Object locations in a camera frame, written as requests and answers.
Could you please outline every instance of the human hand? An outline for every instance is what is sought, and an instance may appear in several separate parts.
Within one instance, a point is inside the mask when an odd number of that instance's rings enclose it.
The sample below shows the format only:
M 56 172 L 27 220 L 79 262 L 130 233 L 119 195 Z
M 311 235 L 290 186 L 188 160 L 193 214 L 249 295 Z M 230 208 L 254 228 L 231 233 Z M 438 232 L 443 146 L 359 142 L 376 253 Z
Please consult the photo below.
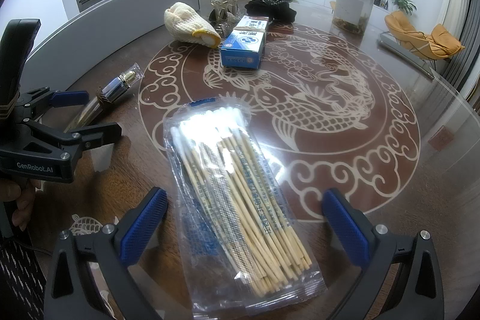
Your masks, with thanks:
M 0 202 L 16 200 L 18 209 L 14 211 L 11 222 L 22 231 L 27 227 L 32 215 L 35 188 L 40 187 L 41 182 L 35 179 L 28 179 L 23 190 L 21 190 L 20 185 L 13 180 L 0 179 Z

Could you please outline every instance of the cotton swab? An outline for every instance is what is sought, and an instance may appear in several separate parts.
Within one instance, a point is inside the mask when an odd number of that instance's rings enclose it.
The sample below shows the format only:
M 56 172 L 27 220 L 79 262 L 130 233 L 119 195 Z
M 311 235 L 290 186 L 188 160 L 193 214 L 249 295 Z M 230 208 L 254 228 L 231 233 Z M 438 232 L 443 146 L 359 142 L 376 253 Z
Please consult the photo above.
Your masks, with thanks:
M 311 260 L 245 125 L 237 108 L 220 108 L 194 114 L 170 133 L 190 197 L 198 199 L 234 271 L 263 297 L 297 280 Z

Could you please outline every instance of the blue box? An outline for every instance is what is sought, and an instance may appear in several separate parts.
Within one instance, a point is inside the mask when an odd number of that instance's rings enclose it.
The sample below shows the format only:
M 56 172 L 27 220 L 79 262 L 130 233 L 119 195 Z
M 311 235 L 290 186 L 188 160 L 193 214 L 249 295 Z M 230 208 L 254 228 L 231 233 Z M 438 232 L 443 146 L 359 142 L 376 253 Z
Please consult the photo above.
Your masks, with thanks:
M 265 33 L 262 31 L 233 31 L 220 48 L 224 67 L 259 68 L 262 60 Z

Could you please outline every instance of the round table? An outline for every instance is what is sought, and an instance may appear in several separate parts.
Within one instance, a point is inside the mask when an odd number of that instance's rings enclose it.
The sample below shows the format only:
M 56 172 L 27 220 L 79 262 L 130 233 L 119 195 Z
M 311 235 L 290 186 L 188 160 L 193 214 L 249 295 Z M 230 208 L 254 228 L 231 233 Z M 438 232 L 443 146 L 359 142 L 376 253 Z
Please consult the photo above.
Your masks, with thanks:
M 205 17 L 209 0 L 200 3 Z M 134 94 L 102 118 L 122 126 L 122 139 L 84 153 L 72 184 L 45 183 L 37 193 L 29 224 L 33 244 L 52 250 L 63 229 L 95 232 L 120 219 L 152 186 L 162 187 L 170 208 L 130 272 L 165 319 L 191 318 L 163 120 L 192 100 L 235 96 L 251 107 L 251 131 L 328 287 L 307 302 L 256 318 L 324 319 L 358 275 L 322 216 L 322 192 L 329 187 L 339 188 L 373 224 L 385 224 L 397 234 L 431 233 L 442 271 L 445 317 L 456 318 L 480 283 L 478 116 L 441 77 L 430 80 L 379 47 L 379 28 L 370 24 L 356 36 L 332 25 L 329 13 L 300 4 L 292 8 L 298 12 L 294 25 L 270 27 L 259 71 L 223 69 L 218 50 L 171 43 L 160 27 L 71 86 L 93 95 L 134 62 L 146 74 Z M 43 121 L 63 129 L 73 115 L 74 109 L 55 109 Z M 39 260 L 46 272 L 49 260 Z M 379 313 L 394 272 L 370 317 Z M 104 281 L 94 273 L 116 313 Z

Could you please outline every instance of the blue gripper pad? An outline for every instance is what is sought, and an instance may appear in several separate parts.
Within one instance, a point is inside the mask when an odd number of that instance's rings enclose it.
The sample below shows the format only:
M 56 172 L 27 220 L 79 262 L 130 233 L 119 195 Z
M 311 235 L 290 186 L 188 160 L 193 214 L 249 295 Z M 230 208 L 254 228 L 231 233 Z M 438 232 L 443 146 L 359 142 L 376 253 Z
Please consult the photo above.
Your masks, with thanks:
M 336 188 L 323 194 L 322 209 L 350 262 L 365 269 L 375 245 L 371 223 L 361 211 L 353 209 Z
M 86 105 L 88 100 L 87 91 L 57 91 L 50 97 L 49 105 L 52 107 Z
M 165 190 L 154 187 L 140 205 L 128 211 L 118 223 L 117 235 L 120 235 L 120 241 L 117 250 L 125 267 L 138 262 L 152 233 L 165 215 L 167 206 Z

